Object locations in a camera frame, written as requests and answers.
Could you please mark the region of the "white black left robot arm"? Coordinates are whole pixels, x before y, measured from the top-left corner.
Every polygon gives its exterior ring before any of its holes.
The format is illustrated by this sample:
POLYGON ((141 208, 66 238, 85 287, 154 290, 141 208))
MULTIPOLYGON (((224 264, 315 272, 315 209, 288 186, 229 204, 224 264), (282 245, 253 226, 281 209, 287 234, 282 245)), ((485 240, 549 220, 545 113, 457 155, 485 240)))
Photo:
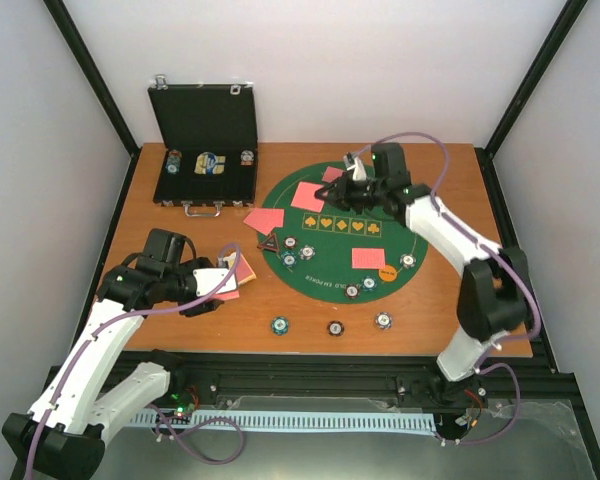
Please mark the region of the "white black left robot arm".
POLYGON ((220 305, 217 294, 237 286, 240 247, 230 243, 217 259, 192 256, 192 240, 154 228, 144 248, 102 279, 87 322, 66 360, 25 414, 12 413, 2 435, 23 465, 23 478, 41 472, 56 479, 89 479, 107 444, 140 410, 188 390, 183 362, 155 350, 108 392, 102 390, 129 339, 150 316, 196 316, 220 305))

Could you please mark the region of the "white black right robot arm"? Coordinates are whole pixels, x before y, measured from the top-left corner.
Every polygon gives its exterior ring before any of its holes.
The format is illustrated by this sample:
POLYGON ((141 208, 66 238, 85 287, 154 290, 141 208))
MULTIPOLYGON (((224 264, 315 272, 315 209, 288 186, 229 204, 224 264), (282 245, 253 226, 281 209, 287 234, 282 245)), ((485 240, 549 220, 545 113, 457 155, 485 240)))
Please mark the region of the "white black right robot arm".
POLYGON ((527 281, 527 260, 518 248, 504 249, 469 227, 447 208, 435 186, 415 184, 402 146, 366 146, 374 173, 359 154, 344 158, 345 170, 320 187, 315 198, 341 211, 379 207, 433 246, 461 278, 456 315, 459 328, 436 359, 449 382, 477 373, 488 353, 538 314, 527 281))

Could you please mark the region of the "teal poker chip stack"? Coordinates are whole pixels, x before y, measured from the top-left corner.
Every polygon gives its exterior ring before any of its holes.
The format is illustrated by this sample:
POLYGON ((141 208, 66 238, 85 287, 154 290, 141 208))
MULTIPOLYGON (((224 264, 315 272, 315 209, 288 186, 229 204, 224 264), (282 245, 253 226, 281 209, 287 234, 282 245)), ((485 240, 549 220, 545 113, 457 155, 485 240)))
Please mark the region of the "teal poker chip stack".
POLYGON ((271 330, 277 336, 282 336, 289 331, 289 321, 286 317, 277 316, 271 322, 271 330))

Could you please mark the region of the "red card being drawn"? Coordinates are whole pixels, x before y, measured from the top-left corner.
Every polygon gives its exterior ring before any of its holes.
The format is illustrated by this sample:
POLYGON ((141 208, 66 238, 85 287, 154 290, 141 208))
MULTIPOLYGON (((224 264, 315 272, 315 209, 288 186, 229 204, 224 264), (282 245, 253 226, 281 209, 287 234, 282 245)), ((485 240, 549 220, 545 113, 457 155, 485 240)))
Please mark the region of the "red card being drawn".
POLYGON ((254 208, 243 220, 243 223, 257 232, 268 235, 275 228, 284 225, 283 209, 277 208, 254 208))

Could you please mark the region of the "purple poker chip stack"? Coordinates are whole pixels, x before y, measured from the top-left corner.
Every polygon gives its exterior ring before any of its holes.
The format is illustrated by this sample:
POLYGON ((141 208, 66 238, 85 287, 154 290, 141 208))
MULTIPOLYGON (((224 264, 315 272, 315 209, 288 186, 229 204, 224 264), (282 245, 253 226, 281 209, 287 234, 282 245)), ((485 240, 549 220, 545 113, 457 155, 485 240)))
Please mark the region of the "purple poker chip stack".
POLYGON ((381 330, 389 329, 393 324, 392 316, 387 312, 379 312, 375 316, 375 325, 381 330))

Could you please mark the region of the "orange round blind button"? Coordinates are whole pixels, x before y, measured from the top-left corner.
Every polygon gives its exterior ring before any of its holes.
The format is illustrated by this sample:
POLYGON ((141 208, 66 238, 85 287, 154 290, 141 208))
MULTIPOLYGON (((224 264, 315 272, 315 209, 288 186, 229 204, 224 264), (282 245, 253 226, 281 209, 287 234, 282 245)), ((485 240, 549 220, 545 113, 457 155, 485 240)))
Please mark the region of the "orange round blind button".
POLYGON ((385 265, 378 270, 378 276, 381 281, 391 283, 397 279, 398 270, 392 265, 385 265))

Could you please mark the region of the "brown poker chip stack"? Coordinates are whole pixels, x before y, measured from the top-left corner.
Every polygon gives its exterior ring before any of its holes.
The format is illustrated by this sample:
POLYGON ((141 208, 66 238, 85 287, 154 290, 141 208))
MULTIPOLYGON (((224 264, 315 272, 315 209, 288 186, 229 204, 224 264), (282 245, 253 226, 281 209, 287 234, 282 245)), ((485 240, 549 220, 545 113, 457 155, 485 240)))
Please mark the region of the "brown poker chip stack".
POLYGON ((344 333, 344 325, 339 321, 332 321, 327 325, 327 332, 330 336, 341 336, 344 333))

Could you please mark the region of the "red playing card deck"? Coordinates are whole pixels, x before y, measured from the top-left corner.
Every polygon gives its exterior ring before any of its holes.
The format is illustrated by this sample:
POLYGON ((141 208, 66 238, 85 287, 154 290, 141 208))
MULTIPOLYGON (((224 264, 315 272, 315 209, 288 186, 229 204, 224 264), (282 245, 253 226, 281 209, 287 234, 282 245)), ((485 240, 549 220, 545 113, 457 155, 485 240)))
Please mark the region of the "red playing card deck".
POLYGON ((240 293, 238 290, 233 290, 233 291, 225 292, 225 293, 217 293, 216 295, 213 296, 213 298, 215 300, 220 300, 220 301, 230 301, 230 300, 238 299, 239 297, 240 297, 240 293))

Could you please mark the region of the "red card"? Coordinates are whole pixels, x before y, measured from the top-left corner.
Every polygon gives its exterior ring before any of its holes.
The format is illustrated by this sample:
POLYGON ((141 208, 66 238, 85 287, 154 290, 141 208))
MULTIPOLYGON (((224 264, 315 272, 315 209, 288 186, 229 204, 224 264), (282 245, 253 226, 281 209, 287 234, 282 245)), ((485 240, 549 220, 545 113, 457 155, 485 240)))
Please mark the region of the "red card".
POLYGON ((343 174, 344 174, 344 171, 342 169, 328 166, 325 169, 325 172, 322 176, 321 181, 324 183, 330 183, 330 182, 338 179, 339 177, 341 177, 343 174))
POLYGON ((385 250, 383 248, 351 249, 351 266, 353 269, 381 269, 386 265, 385 250))
POLYGON ((283 209, 258 208, 252 211, 250 218, 255 228, 278 228, 284 225, 284 214, 283 209))

